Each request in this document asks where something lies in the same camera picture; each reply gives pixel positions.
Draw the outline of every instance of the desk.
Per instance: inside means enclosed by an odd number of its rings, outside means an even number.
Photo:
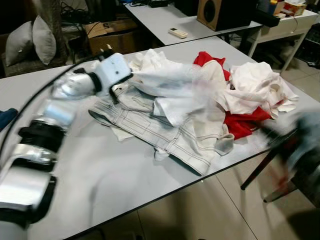
[[[181,44],[165,46],[164,51],[172,61],[192,63],[198,52],[207,51],[213,57],[226,57],[229,66],[254,62],[218,37],[209,37]],[[133,54],[125,57],[130,61]],[[42,85],[66,68],[0,79],[0,109],[19,109],[26,99]],[[320,104],[296,87],[289,85],[300,96],[297,111]],[[21,118],[25,126],[33,111],[42,101],[40,97]],[[80,109],[60,150],[53,174],[58,185],[48,215],[33,224],[30,240],[65,239],[93,226],[136,210],[143,205],[161,199],[173,192],[192,185],[206,177],[239,164],[266,150],[266,139],[256,131],[253,135],[235,142],[231,153],[212,161],[206,176],[197,176],[186,169],[179,160],[166,158],[154,161],[154,149],[137,139],[118,142],[113,132],[93,120],[87,114],[88,104]],[[278,122],[288,124],[297,111],[280,114]],[[5,154],[16,143],[11,136]]]
[[[197,21],[197,16],[186,16],[173,5],[151,8],[127,4],[125,7],[166,46],[262,26],[252,21],[249,26],[213,31]],[[188,36],[184,39],[173,36],[168,33],[171,28],[182,30]]]
[[[286,59],[281,73],[284,72],[288,65],[290,64],[292,58],[295,56],[298,48],[305,39],[308,31],[313,24],[316,23],[319,15],[315,12],[305,10],[302,15],[296,17],[285,17],[280,20],[279,25],[275,27],[263,26],[253,33],[252,37],[249,39],[252,42],[251,49],[248,56],[252,57],[257,44],[287,38],[291,36],[300,35],[299,40],[295,43],[294,48],[290,56]]]

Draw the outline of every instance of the drawer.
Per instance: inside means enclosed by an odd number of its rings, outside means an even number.
[[[315,23],[317,16],[301,16],[282,19],[278,26],[261,28],[258,42],[263,43],[275,39],[290,37],[307,32]]]

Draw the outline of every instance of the remote control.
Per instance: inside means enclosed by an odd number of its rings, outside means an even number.
[[[178,38],[185,39],[188,36],[188,33],[181,31],[176,28],[170,28],[168,33],[177,36]]]

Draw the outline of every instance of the brown speaker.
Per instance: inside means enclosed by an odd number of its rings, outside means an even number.
[[[248,26],[257,0],[199,0],[197,20],[214,31]]]

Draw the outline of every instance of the gray pillow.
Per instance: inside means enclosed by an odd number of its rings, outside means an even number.
[[[40,16],[33,23],[32,36],[36,54],[43,64],[48,65],[56,55],[56,39]]]
[[[11,66],[22,61],[32,47],[32,23],[28,21],[10,33],[5,45],[5,64]]]

